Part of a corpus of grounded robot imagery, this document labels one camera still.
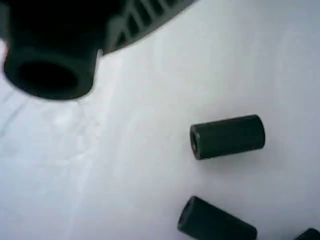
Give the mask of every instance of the black plastic part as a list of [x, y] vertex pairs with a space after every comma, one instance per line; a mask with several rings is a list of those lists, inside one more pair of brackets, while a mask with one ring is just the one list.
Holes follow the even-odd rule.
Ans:
[[320, 232], [314, 228], [309, 228], [294, 240], [320, 240]]
[[257, 115], [194, 124], [190, 127], [192, 151], [198, 160], [261, 149], [265, 130]]
[[255, 240], [257, 229], [193, 196], [178, 222], [178, 230], [197, 240]]

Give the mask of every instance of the white surface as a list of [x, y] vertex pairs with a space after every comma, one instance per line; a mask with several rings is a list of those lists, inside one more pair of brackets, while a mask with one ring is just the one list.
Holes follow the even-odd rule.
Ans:
[[[260, 240], [320, 229], [319, 10], [201, 0], [107, 56], [78, 101], [1, 81], [0, 239], [187, 240], [176, 224], [191, 195]], [[194, 159], [190, 124], [245, 114], [262, 118], [263, 150]]]

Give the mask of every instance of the tube opening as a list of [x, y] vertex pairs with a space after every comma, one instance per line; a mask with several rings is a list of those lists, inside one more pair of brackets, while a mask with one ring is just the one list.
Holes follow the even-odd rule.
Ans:
[[188, 202], [187, 204], [185, 205], [182, 213], [181, 213], [181, 216], [178, 220], [178, 227], [182, 226], [185, 224], [185, 222], [187, 221], [189, 215], [190, 215], [190, 212], [192, 210], [192, 207], [193, 207], [193, 204], [194, 204], [194, 198], [192, 197]]
[[24, 63], [17, 75], [26, 89], [39, 96], [72, 91], [78, 84], [77, 77], [70, 70], [45, 61]]
[[192, 147], [192, 151], [195, 155], [197, 155], [198, 153], [198, 141], [197, 141], [197, 137], [194, 131], [190, 132], [190, 140], [191, 140], [191, 147]]

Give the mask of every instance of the black rubber spacer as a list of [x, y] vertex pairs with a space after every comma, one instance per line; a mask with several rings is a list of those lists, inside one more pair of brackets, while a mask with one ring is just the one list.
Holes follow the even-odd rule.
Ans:
[[190, 127], [192, 151], [198, 160], [264, 147], [263, 123], [257, 115], [219, 120]]
[[193, 196], [184, 207], [178, 230], [197, 240], [255, 240], [257, 229]]
[[309, 228], [307, 231], [295, 238], [295, 240], [320, 240], [320, 232], [313, 228]]

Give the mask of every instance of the black cylinder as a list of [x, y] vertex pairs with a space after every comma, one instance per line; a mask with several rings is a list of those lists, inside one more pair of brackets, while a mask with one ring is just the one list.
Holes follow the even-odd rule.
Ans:
[[193, 196], [178, 222], [178, 230], [197, 240], [255, 240], [257, 229]]
[[190, 127], [192, 151], [198, 160], [236, 154], [265, 145], [265, 130], [257, 115], [194, 124]]
[[320, 232], [313, 228], [309, 228], [294, 240], [320, 240]]
[[76, 99], [92, 89], [105, 27], [80, 18], [78, 11], [63, 5], [11, 6], [3, 66], [10, 83], [49, 100]]

